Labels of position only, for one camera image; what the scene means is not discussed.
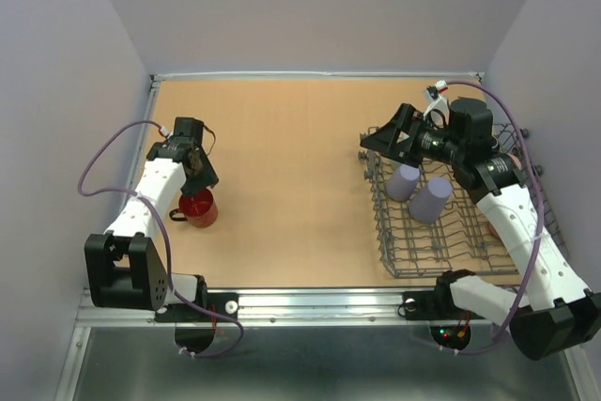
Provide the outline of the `red mug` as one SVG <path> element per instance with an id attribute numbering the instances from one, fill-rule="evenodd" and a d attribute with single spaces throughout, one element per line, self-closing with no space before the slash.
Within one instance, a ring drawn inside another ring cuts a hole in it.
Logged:
<path id="1" fill-rule="evenodd" d="M 181 195 L 177 207 L 170 210 L 168 217 L 174 222 L 187 222 L 197 228 L 207 228 L 218 218 L 218 207 L 210 189 L 197 193 Z"/>

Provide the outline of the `purple cup small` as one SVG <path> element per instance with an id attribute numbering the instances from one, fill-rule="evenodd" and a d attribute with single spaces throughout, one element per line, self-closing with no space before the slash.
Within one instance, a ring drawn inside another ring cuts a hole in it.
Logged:
<path id="1" fill-rule="evenodd" d="M 394 201 L 405 202 L 410 199 L 420 180 L 418 168 L 401 164 L 385 184 L 386 194 Z"/>

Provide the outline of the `pink cup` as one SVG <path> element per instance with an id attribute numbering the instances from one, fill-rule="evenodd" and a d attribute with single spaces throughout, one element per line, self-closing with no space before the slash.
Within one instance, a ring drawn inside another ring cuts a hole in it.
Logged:
<path id="1" fill-rule="evenodd" d="M 522 163 L 521 163 L 521 160 L 520 160 L 520 158 L 519 158 L 519 157 L 517 157 L 517 156 L 516 156 L 516 155 L 514 155 L 514 154 L 511 154 L 511 153 L 510 153 L 510 154 L 508 154 L 508 155 L 509 155 L 509 157 L 510 157 L 510 158 L 513 160 L 513 162 L 515 163 L 516 167 L 517 167 L 518 169 L 520 169 L 520 170 L 521 170 L 521 169 L 522 169 Z"/>
<path id="2" fill-rule="evenodd" d="M 500 238 L 500 235 L 499 235 L 499 233 L 498 233 L 497 229 L 496 229 L 496 228 L 495 228 L 495 227 L 494 227 L 492 224 L 488 224 L 488 225 L 487 225 L 487 228 L 488 228 L 488 231 L 489 231 L 489 233 L 490 233 L 490 234 L 491 234 L 491 235 L 492 235 L 494 238 L 496 238 L 496 239 L 499 239 L 499 238 Z"/>

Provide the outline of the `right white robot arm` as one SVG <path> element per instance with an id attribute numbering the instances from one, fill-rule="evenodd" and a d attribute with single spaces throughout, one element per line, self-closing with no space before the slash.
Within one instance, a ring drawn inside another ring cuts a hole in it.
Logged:
<path id="1" fill-rule="evenodd" d="M 447 319 L 468 311 L 509 333 L 527 358 L 590 341 L 600 330 L 600 296 L 573 271 L 544 225 L 535 176 L 495 147 L 493 114 L 482 100 L 458 98 L 425 112 L 403 103 L 361 147 L 418 167 L 428 159 L 449 165 L 458 185 L 495 228 L 522 277 L 516 293 L 470 270 L 447 270 L 433 289 L 410 294 L 408 320 Z"/>

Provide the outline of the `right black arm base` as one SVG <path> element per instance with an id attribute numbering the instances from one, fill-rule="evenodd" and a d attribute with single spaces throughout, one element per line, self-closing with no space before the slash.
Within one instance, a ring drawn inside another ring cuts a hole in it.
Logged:
<path id="1" fill-rule="evenodd" d="M 408 321 L 452 319 L 454 313 L 433 290 L 406 291 L 397 307 L 397 314 Z"/>

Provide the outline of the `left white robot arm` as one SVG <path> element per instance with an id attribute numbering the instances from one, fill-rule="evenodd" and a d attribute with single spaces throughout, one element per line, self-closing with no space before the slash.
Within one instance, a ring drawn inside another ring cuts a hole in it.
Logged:
<path id="1" fill-rule="evenodd" d="M 85 241 L 91 300 L 97 307 L 158 311 L 175 304 L 189 320 L 208 312 L 207 286 L 198 275 L 174 274 L 155 240 L 166 235 L 164 220 L 197 228 L 213 225 L 218 208 L 212 188 L 218 182 L 203 136 L 205 123 L 178 117 L 146 155 L 137 186 L 124 190 L 128 200 L 100 234 Z"/>

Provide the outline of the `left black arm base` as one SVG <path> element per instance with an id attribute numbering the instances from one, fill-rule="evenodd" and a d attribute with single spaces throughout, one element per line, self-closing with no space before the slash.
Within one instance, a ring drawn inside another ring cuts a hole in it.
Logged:
<path id="1" fill-rule="evenodd" d="M 234 291 L 209 291 L 205 309 L 220 316 L 238 318 L 239 294 Z M 200 313 L 185 303 L 168 304 L 154 315 L 158 323 L 209 323 L 218 318 Z"/>

